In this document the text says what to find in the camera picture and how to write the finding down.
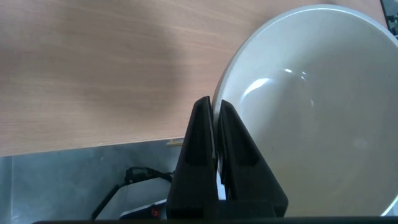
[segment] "gray floor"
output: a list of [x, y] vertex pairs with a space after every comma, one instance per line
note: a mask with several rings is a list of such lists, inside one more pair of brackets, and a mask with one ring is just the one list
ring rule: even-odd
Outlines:
[[0, 223], [89, 219], [127, 168], [173, 171], [180, 147], [165, 143], [0, 157]]

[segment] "white bowl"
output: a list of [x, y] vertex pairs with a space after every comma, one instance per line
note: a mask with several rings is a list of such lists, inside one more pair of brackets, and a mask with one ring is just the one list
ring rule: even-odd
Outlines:
[[398, 193], [398, 41], [340, 6], [270, 20], [213, 98], [234, 105], [289, 199], [286, 216], [381, 215]]

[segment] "wooden table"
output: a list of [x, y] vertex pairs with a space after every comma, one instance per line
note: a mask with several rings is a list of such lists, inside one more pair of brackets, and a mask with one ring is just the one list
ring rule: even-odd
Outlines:
[[261, 24], [329, 3], [0, 0], [0, 156], [181, 137]]

